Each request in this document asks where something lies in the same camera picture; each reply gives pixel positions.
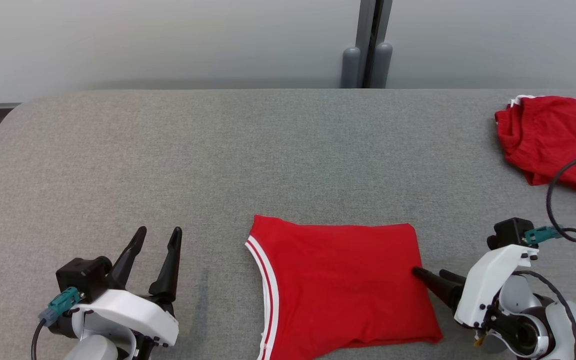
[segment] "cable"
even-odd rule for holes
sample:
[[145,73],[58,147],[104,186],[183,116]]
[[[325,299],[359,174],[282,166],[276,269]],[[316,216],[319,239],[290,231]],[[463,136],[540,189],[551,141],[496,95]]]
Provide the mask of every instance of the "cable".
[[39,332],[44,327],[46,319],[39,320],[37,328],[34,330],[34,335],[32,335],[32,344],[30,344],[30,360],[37,360],[37,340],[39,339]]
[[553,292],[557,296],[557,300],[559,300],[561,305],[564,306],[564,309],[566,310],[566,315],[567,315],[567,317],[570,321],[570,324],[572,326],[572,337],[574,339],[574,348],[573,348],[574,358],[573,358],[573,360],[576,360],[576,321],[575,321],[575,317],[572,315],[572,310],[570,309],[568,302],[564,298],[564,295],[562,295],[562,293],[557,289],[557,287],[555,287],[555,285],[553,285],[552,282],[548,281],[547,278],[545,278],[544,276],[542,276],[541,274],[539,274],[537,272],[530,271],[530,270],[519,270],[519,271],[512,272],[512,275],[534,276],[539,281],[546,284],[548,289],[550,289],[550,291]]
[[566,171],[568,169],[570,169],[571,167],[573,167],[575,164],[576,164],[576,159],[574,159],[573,161],[570,161],[568,164],[566,164],[566,166],[562,167],[561,170],[557,172],[555,177],[552,178],[552,181],[548,185],[548,191],[546,192],[546,212],[548,213],[548,219],[550,219],[550,222],[552,223],[552,227],[555,228],[555,230],[559,234],[561,234],[562,237],[564,237],[565,239],[567,239],[573,243],[576,243],[576,237],[572,237],[571,235],[568,235],[567,233],[575,233],[576,234],[576,228],[574,228],[574,227],[561,228],[559,226],[559,224],[557,224],[557,221],[555,220],[555,216],[553,215],[553,206],[551,203],[553,202],[553,190],[555,189],[555,185],[557,185],[557,182],[560,180],[560,177],[562,177],[563,173],[566,173]]

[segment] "gray table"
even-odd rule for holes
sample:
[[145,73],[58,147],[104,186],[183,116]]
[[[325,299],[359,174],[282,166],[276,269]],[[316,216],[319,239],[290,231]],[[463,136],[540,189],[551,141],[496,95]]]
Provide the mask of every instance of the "gray table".
[[[180,334],[154,359],[256,358],[262,282],[244,246],[254,214],[411,223],[425,267],[466,274],[494,223],[547,223],[546,187],[506,164],[496,139],[494,112],[525,93],[552,91],[89,91],[21,105],[0,126],[0,359],[28,356],[57,269],[73,257],[116,259],[141,225],[146,244],[128,281],[140,293],[183,228]],[[575,191],[558,189],[554,208],[576,226]],[[576,244],[547,243],[534,269],[576,301]],[[439,344],[326,358],[514,359],[482,355],[432,300]],[[73,345],[44,331],[38,357]]]

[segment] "folded red shorts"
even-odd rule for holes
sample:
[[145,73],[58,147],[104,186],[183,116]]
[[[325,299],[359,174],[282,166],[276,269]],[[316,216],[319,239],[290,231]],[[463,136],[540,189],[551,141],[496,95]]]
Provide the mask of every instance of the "folded red shorts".
[[[576,159],[576,98],[519,95],[494,118],[505,159],[529,184],[549,183]],[[576,165],[560,182],[576,189]]]
[[258,360],[442,338],[414,228],[297,225],[256,215],[246,243],[263,282]]

